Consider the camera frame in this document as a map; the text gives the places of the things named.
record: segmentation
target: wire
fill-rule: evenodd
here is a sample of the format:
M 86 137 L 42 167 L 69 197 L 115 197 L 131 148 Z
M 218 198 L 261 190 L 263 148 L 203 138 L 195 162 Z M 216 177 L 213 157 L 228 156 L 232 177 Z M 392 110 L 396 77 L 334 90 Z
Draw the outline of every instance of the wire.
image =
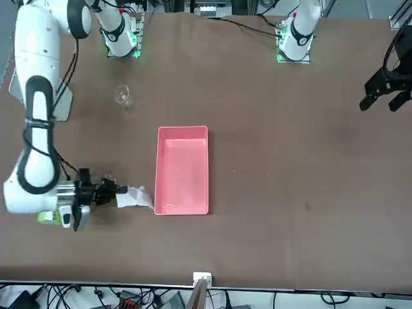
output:
M 225 296 L 226 296 L 226 307 L 225 307 L 225 309 L 232 309 L 232 304 L 230 303 L 229 293 L 226 290 L 225 290 Z
M 190 9 L 191 9 L 191 13 L 194 13 L 194 7 L 196 6 L 196 0 L 191 0 L 190 2 Z
M 252 30 L 252 31 L 256 31 L 256 32 L 259 32 L 259 33 L 262 33 L 262 34 L 265 34 L 265 35 L 269 35 L 269 36 L 271 36 L 271 37 L 278 37 L 278 38 L 282 38 L 282 36 L 281 35 L 278 35 L 278 34 L 274 34 L 274 33 L 270 33 L 270 32 L 266 32 L 266 31 L 262 31 L 262 30 L 259 30 L 259 29 L 255 29 L 255 28 L 252 28 L 252 27 L 250 27 L 250 26 L 247 26 L 247 25 L 245 25 L 245 24 L 241 24 L 241 23 L 238 23 L 238 22 L 236 22 L 236 21 L 230 21 L 229 19 L 222 19 L 222 18 L 211 18 L 211 19 L 215 19 L 215 20 L 217 20 L 217 21 L 227 21 L 228 23 L 232 23 L 232 24 L 236 24 L 236 25 L 238 25 L 238 26 L 240 26 L 240 27 L 244 27 L 244 28 L 246 28 L 246 29 L 249 29 L 249 30 Z
M 208 290 L 207 293 L 208 293 L 209 297 L 211 298 L 212 307 L 213 307 L 213 309 L 215 309 L 215 308 L 214 308 L 213 297 L 212 297 L 211 291 Z
M 71 286 L 67 287 L 67 289 L 63 292 L 63 291 L 60 289 L 59 286 L 57 286 L 57 285 L 53 286 L 53 289 L 54 289 L 55 291 L 56 291 L 56 290 L 58 291 L 58 292 L 56 292 L 57 295 L 60 296 L 59 300 L 57 301 L 57 304 L 56 304 L 55 309 L 59 309 L 61 303 L 63 303 L 65 309 L 70 309 L 70 306 L 69 306 L 69 305 L 67 304 L 67 302 L 64 300 L 64 296 L 66 296 L 66 294 L 67 294 L 72 288 L 74 288 L 74 286 L 71 285 Z
M 67 76 L 68 72 L 70 71 L 71 66 L 72 66 L 72 64 L 73 64 L 73 69 L 72 69 L 72 71 L 70 72 L 69 79 L 68 79 L 67 82 L 64 84 L 63 90 L 61 91 L 59 97 L 57 98 L 56 102 L 54 103 L 53 109 L 51 110 L 51 113 L 52 113 L 52 114 L 53 114 L 54 109 L 56 108 L 57 104 L 59 103 L 59 100 L 60 100 L 61 97 L 63 96 L 63 93 L 66 91 L 66 88 L 68 87 L 68 84 L 71 82 L 71 78 L 73 77 L 73 74 L 75 73 L 77 61 L 78 61 L 78 59 L 79 59 L 79 40 L 78 40 L 78 39 L 76 40 L 76 52 L 75 52 L 75 54 L 73 55 L 73 58 L 74 58 L 74 63 L 73 63 L 73 59 L 72 59 L 70 65 L 69 65 L 68 70 L 67 70 L 66 73 L 64 74 L 62 83 L 60 84 L 59 88 L 57 88 L 56 94 L 59 92 L 61 86 L 62 86 L 63 83 L 65 82 L 66 76 Z
M 272 309 L 275 309 L 275 300 L 276 300 L 276 292 L 273 294 L 273 303 L 272 303 Z
M 109 309 L 109 307 L 107 307 L 107 306 L 103 303 L 103 300 L 102 300 L 99 296 L 98 296 L 97 298 L 99 299 L 99 301 L 100 301 L 100 303 L 102 304 L 102 307 L 103 307 L 103 308 Z
M 288 13 L 287 17 L 289 17 L 290 14 L 292 14 L 297 8 L 299 8 L 299 5 L 297 5 L 292 11 L 290 11 L 290 12 Z
M 325 294 L 330 297 L 331 301 L 327 301 L 327 300 L 324 298 L 324 295 L 325 295 Z M 337 305 L 337 304 L 347 303 L 347 302 L 349 301 L 349 299 L 350 299 L 350 296 L 346 296 L 346 297 L 347 297 L 347 298 L 344 299 L 343 301 L 335 301 L 335 299 L 334 299 L 333 296 L 332 296 L 332 293 L 330 293 L 329 291 L 322 291 L 322 292 L 321 292 L 321 299 L 323 300 L 323 302 L 324 302 L 325 304 L 332 305 L 332 306 L 333 306 L 333 309 L 336 309 L 336 305 Z
M 59 161 L 61 161 L 62 163 L 66 164 L 71 170 L 73 170 L 76 175 L 80 178 L 80 174 L 79 174 L 79 170 L 76 169 L 74 166 L 72 166 L 69 162 L 67 162 L 61 155 L 60 153 L 57 151 L 57 149 L 54 149 L 57 155 L 57 158 L 59 159 Z
M 263 15 L 263 14 L 269 12 L 270 10 L 274 9 L 275 6 L 276 6 L 276 4 L 277 4 L 279 1 L 280 1 L 280 0 L 275 0 L 274 4 L 272 4 L 271 6 L 269 6 L 266 10 L 263 11 L 263 13 L 260 13 L 260 14 L 258 14 L 258 15 Z
M 121 295 L 121 293 L 120 293 L 120 292 L 116 292 L 116 291 L 114 291 L 114 289 L 113 289 L 111 286 L 109 286 L 109 289 L 111 290 L 111 292 L 112 292 L 113 294 L 115 294 L 115 295 L 116 295 L 116 297 L 117 297 L 117 298 L 120 298 L 120 295 Z
M 409 82 L 412 82 L 412 74 L 403 74 L 399 75 L 398 73 L 394 73 L 394 71 L 389 71 L 388 70 L 388 59 L 389 56 L 392 54 L 393 49 L 395 47 L 395 44 L 398 42 L 399 37 L 402 35 L 404 32 L 405 27 L 409 24 L 409 22 L 412 20 L 412 14 L 409 15 L 409 17 L 404 21 L 402 26 L 399 28 L 397 34 L 393 37 L 391 44 L 388 47 L 388 50 L 385 53 L 384 57 L 384 63 L 382 65 L 383 73 L 385 77 L 389 80 L 394 80 L 394 81 L 401 81 L 401 80 L 406 80 Z
M 275 25 L 275 24 L 272 24 L 270 21 L 268 21 L 268 19 L 267 19 L 265 16 L 263 16 L 263 14 L 258 14 L 257 16 L 259 16 L 260 18 L 262 18 L 262 19 L 265 21 L 265 23 L 267 23 L 269 26 L 272 26 L 272 27 L 275 27 L 275 28 L 276 28 L 276 25 Z

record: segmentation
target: metal bracket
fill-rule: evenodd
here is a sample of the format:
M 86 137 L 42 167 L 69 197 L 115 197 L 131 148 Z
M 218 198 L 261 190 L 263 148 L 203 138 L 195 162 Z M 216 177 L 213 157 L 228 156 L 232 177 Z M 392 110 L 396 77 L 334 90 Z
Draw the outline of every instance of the metal bracket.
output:
M 56 95 L 56 98 L 59 97 L 63 88 L 64 86 L 58 92 L 58 94 Z M 13 97 L 19 100 L 22 104 L 24 104 L 23 94 L 21 93 L 20 83 L 19 83 L 19 79 L 17 78 L 15 69 L 13 72 L 12 81 L 10 82 L 10 85 L 8 87 L 8 92 L 10 92 L 10 94 Z M 69 114 L 70 114 L 70 107 L 71 107 L 72 100 L 73 100 L 73 93 L 70 91 L 69 87 L 66 87 L 66 90 L 64 90 L 64 93 L 62 97 L 60 98 L 59 103 L 56 105 L 56 108 L 54 109 L 54 112 L 53 112 L 53 116 L 56 118 L 56 121 L 67 121 L 67 119 L 69 118 Z
M 403 0 L 397 7 L 397 9 L 393 12 L 391 16 L 389 16 L 389 25 L 391 30 L 398 30 L 400 25 L 405 22 L 405 20 L 409 17 L 412 13 L 412 0 Z

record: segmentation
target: floor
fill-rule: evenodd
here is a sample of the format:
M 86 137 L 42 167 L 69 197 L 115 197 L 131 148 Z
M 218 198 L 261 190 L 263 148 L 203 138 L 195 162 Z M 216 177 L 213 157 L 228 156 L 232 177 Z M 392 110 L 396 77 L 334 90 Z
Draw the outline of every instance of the floor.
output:
M 0 290 L 0 306 L 9 306 L 14 301 L 14 299 L 24 290 L 29 291 L 30 293 L 36 291 L 40 286 L 7 286 L 4 289 Z M 103 293 L 102 302 L 104 305 L 111 309 L 116 307 L 118 304 L 118 299 L 116 295 L 110 291 L 108 288 L 98 288 Z M 101 307 L 101 303 L 98 297 L 94 293 L 93 287 L 82 287 L 81 291 L 77 293 L 72 290 L 64 298 L 68 304 L 69 309 L 88 309 L 88 308 L 98 308 Z M 114 288 L 114 292 L 121 292 L 121 288 Z M 134 292 L 136 294 L 140 293 L 139 289 L 127 289 L 127 291 Z M 156 294 L 160 295 L 165 290 L 157 290 Z M 211 298 L 208 297 L 206 301 L 206 308 L 208 309 L 219 309 L 221 307 L 225 308 L 226 297 L 224 291 L 219 290 L 210 290 L 213 303 Z M 177 290 L 171 290 L 166 292 L 162 296 L 162 302 L 165 304 L 170 298 L 172 298 L 177 293 Z M 182 299 L 185 304 L 187 304 L 191 291 L 190 290 L 180 290 Z M 48 295 L 48 288 L 39 296 L 37 302 L 41 305 L 41 308 L 47 308 L 46 301 Z M 53 299 L 55 292 L 50 293 L 50 299 Z M 230 291 L 229 298 L 231 305 L 236 309 L 236 306 L 243 306 L 239 309 L 247 308 L 273 308 L 274 293 L 268 292 L 239 292 L 239 291 Z M 335 301 L 341 301 L 345 297 L 335 296 Z M 51 303 L 50 308 L 55 308 L 58 297 Z M 372 308 L 381 308 L 390 307 L 393 309 L 406 309 L 412 308 L 412 300 L 403 300 L 403 299 L 380 299 L 380 298 L 371 298 L 371 297 L 351 297 L 347 303 L 338 304 L 338 309 L 372 309 Z M 288 293 L 277 293 L 276 294 L 276 309 L 294 309 L 294 308 L 305 308 L 305 309 L 314 309 L 314 308 L 324 308 L 330 309 L 331 305 L 325 304 L 319 295 L 305 295 L 305 294 L 288 294 Z

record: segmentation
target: black cable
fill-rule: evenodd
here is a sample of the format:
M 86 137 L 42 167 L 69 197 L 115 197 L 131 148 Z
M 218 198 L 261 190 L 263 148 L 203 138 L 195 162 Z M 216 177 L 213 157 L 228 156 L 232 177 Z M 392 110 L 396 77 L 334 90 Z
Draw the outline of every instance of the black cable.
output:
M 76 54 L 75 54 L 75 60 L 74 60 L 74 64 L 73 64 L 73 69 L 72 69 L 72 71 L 70 72 L 69 79 L 68 79 L 67 82 L 64 84 L 64 87 L 63 87 L 62 92 L 60 93 L 59 97 L 57 98 L 56 102 L 54 103 L 53 109 L 52 109 L 52 111 L 51 111 L 52 114 L 53 114 L 53 112 L 54 112 L 54 109 L 56 108 L 57 103 L 59 103 L 60 98 L 63 96 L 63 93 L 66 91 L 66 88 L 68 87 L 68 84 L 70 83 L 73 74 L 75 73 L 78 59 L 79 59 L 79 40 L 77 39 L 77 40 L 76 40 Z M 67 76 L 67 72 L 66 72 L 66 74 L 65 74 L 64 77 L 63 77 L 62 84 L 63 84 L 64 79 L 66 78 L 66 76 Z
M 67 173 L 66 168 L 64 167 L 63 163 L 59 161 L 60 168 L 63 170 L 63 173 L 66 177 L 66 180 L 69 182 L 71 180 L 70 175 Z
M 60 304 L 63 303 L 65 309 L 70 309 L 70 306 L 67 304 L 67 302 L 64 300 L 64 296 L 66 296 L 66 294 L 70 291 L 70 289 L 72 289 L 73 286 L 69 286 L 67 287 L 67 289 L 63 292 L 59 286 L 54 285 L 53 289 L 55 290 L 55 292 L 57 293 L 57 295 L 60 296 L 59 300 L 57 301 L 56 307 L 55 309 L 59 309 Z
M 225 295 L 226 295 L 226 305 L 225 305 L 225 309 L 233 309 L 232 308 L 232 304 L 230 303 L 230 297 L 229 297 L 229 293 L 225 290 Z
M 385 77 L 389 80 L 394 80 L 394 81 L 406 80 L 408 82 L 412 82 L 412 74 L 399 75 L 398 73 L 395 73 L 394 71 L 389 71 L 388 70 L 389 56 L 392 54 L 392 51 L 395 47 L 395 44 L 398 42 L 399 37 L 402 35 L 402 33 L 404 32 L 405 27 L 409 24 L 409 22 L 411 20 L 412 20 L 412 14 L 409 15 L 409 17 L 404 21 L 402 26 L 399 28 L 397 34 L 395 34 L 395 36 L 393 37 L 393 39 L 391 41 L 391 44 L 389 45 L 388 50 L 385 53 L 384 63 L 382 65 L 382 68 L 383 68 L 383 73 L 384 73 Z
M 63 76 L 62 82 L 60 83 L 59 87 L 57 88 L 56 95 L 60 92 L 61 88 L 63 87 L 64 81 L 66 80 L 67 75 L 71 71 L 71 67 L 73 66 L 73 63 L 76 60 L 76 54 L 77 54 L 77 50 L 74 51 L 73 56 L 71 57 L 71 62 L 70 62 L 69 67 L 68 67 L 68 69 L 66 70 L 66 72 Z M 59 99 L 56 100 L 54 106 L 56 106 L 58 102 L 59 102 Z
M 240 27 L 244 27 L 244 28 L 246 28 L 246 29 L 249 29 L 249 30 L 252 30 L 252 31 L 256 31 L 256 32 L 259 32 L 259 33 L 262 33 L 262 34 L 265 34 L 265 35 L 269 35 L 269 36 L 271 36 L 271 37 L 278 37 L 278 38 L 282 38 L 282 36 L 281 35 L 278 35 L 278 34 L 274 34 L 274 33 L 270 33 L 270 32 L 266 32 L 266 31 L 262 31 L 262 30 L 259 30 L 259 29 L 255 29 L 255 28 L 252 28 L 252 27 L 250 27 L 250 26 L 247 26 L 247 25 L 245 25 L 245 24 L 241 24 L 241 23 L 238 23 L 238 22 L 236 22 L 236 21 L 230 21 L 230 20 L 228 20 L 228 19 L 222 19 L 222 18 L 211 18 L 211 19 L 215 19 L 215 20 L 217 20 L 217 21 L 227 21 L 228 23 L 232 23 L 232 24 L 236 24 L 236 25 L 238 25 L 238 26 L 240 26 Z
M 194 7 L 196 6 L 196 0 L 191 0 L 190 2 L 190 8 L 191 8 L 191 13 L 194 13 Z
M 50 292 L 52 291 L 52 288 L 54 288 L 55 286 L 57 286 L 57 285 L 50 285 L 50 289 L 49 289 L 49 291 L 48 291 L 48 293 L 47 293 L 47 300 L 46 300 L 47 309 L 50 309 L 50 306 L 52 305 L 52 303 L 54 302 L 54 300 L 56 299 L 56 297 L 57 297 L 57 296 L 60 296 L 60 294 L 56 293 L 56 294 L 54 295 L 54 297 L 50 300 Z M 74 286 L 73 286 L 73 285 L 65 286 L 65 287 L 62 289 L 62 292 L 63 292 L 64 289 L 66 289 L 66 290 L 63 292 L 63 293 L 66 293 L 66 291 L 67 291 L 67 290 L 70 290 L 71 288 L 74 288 Z
M 36 300 L 37 298 L 39 298 L 40 294 L 43 293 L 44 289 L 47 287 L 47 285 L 42 285 L 40 288 L 38 288 L 36 291 L 34 291 L 32 293 L 32 299 Z
M 325 295 L 325 294 L 330 297 L 331 301 L 327 301 L 327 300 L 324 298 L 324 295 Z M 347 302 L 349 301 L 349 299 L 350 299 L 350 296 L 346 296 L 346 299 L 344 299 L 343 301 L 335 301 L 335 299 L 334 299 L 333 296 L 332 296 L 332 293 L 330 293 L 329 291 L 322 291 L 322 292 L 321 292 L 321 299 L 323 300 L 323 302 L 324 302 L 325 304 L 331 305 L 331 306 L 333 306 L 333 309 L 336 309 L 336 305 L 337 305 L 337 304 L 347 303 Z
M 57 158 L 59 159 L 59 161 L 61 161 L 62 163 L 66 164 L 71 170 L 73 170 L 73 171 L 76 173 L 76 175 L 77 175 L 78 177 L 80 177 L 79 170 L 76 169 L 74 166 L 72 166 L 69 162 L 67 162 L 67 161 L 60 155 L 60 153 L 57 151 L 56 148 L 55 148 L 54 150 L 55 150 L 55 152 L 56 152 L 56 155 L 57 155 Z
M 95 295 L 97 296 L 98 300 L 100 301 L 100 303 L 102 304 L 102 307 L 105 309 L 109 309 L 109 307 L 107 307 L 104 303 L 103 303 L 103 293 L 100 290 L 97 290 L 97 286 L 95 286 Z
M 275 300 L 276 300 L 276 292 L 273 294 L 273 303 L 272 303 L 272 309 L 275 309 Z
M 292 11 L 290 11 L 290 12 L 288 13 L 287 17 L 289 17 L 290 14 L 292 14 L 297 8 L 299 8 L 299 5 L 297 5 Z
M 266 10 L 263 11 L 263 13 L 260 13 L 258 15 L 263 15 L 267 12 L 269 12 L 271 9 L 275 8 L 276 4 L 279 2 L 280 0 L 275 0 L 274 4 L 272 4 L 271 6 L 269 6 Z
M 272 27 L 275 27 L 275 28 L 276 28 L 276 25 L 275 25 L 275 24 L 272 24 L 270 21 L 268 21 L 268 19 L 267 19 L 265 16 L 263 16 L 263 14 L 258 14 L 257 16 L 259 16 L 260 18 L 262 18 L 262 19 L 265 21 L 265 23 L 267 23 L 269 26 L 272 26 Z
M 114 289 L 113 289 L 111 286 L 109 286 L 109 289 L 111 290 L 111 292 L 112 292 L 113 294 L 116 295 L 117 298 L 120 298 L 120 295 L 122 294 L 121 292 L 116 292 L 116 291 L 114 291 Z
M 211 294 L 211 291 L 207 291 L 207 293 L 208 293 L 208 295 L 209 295 L 209 297 L 211 298 L 211 303 L 212 303 L 212 307 L 213 307 L 213 309 L 215 309 L 215 307 L 214 307 L 214 303 L 213 303 L 213 297 L 212 297 L 212 294 Z

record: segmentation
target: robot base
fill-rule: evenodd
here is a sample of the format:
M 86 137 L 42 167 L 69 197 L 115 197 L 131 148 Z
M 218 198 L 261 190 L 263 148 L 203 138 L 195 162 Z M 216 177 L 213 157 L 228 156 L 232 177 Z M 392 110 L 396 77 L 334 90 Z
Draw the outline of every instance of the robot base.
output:
M 282 35 L 282 39 L 276 38 L 276 61 L 277 62 L 293 62 L 293 63 L 303 63 L 303 64 L 310 64 L 310 57 L 309 57 L 309 53 L 306 54 L 306 56 L 304 56 L 303 59 L 299 60 L 299 61 L 293 61 L 290 60 L 288 57 L 286 57 L 280 50 L 280 46 L 283 44 L 283 41 L 285 39 L 285 35 L 286 35 L 286 21 L 282 21 L 281 24 L 278 24 L 278 26 L 276 27 L 276 34 Z
M 56 97 L 59 97 L 62 89 L 60 90 L 60 92 L 57 94 Z M 8 87 L 8 91 L 13 97 L 19 100 L 22 104 L 24 104 L 23 95 L 20 90 L 19 79 L 17 78 L 15 69 L 13 72 L 12 81 L 10 82 L 10 85 Z M 69 87 L 66 87 L 66 90 L 64 91 L 64 94 L 60 98 L 59 103 L 56 105 L 56 108 L 53 113 L 54 117 L 56 118 L 56 121 L 67 121 L 67 119 L 69 119 L 72 100 L 73 100 L 73 93 L 70 91 Z
M 140 10 L 139 12 L 140 12 L 140 20 L 137 20 L 136 17 L 132 17 L 131 18 L 131 31 L 127 33 L 127 35 L 129 36 L 129 40 L 133 42 L 133 44 L 135 44 L 136 47 L 134 47 L 126 56 L 117 57 L 113 55 L 113 53 L 110 51 L 110 49 L 106 45 L 106 50 L 107 50 L 106 55 L 108 56 L 108 58 L 137 59 L 140 57 L 140 54 L 142 52 L 142 37 L 143 37 L 145 13 L 144 11 L 140 11 Z

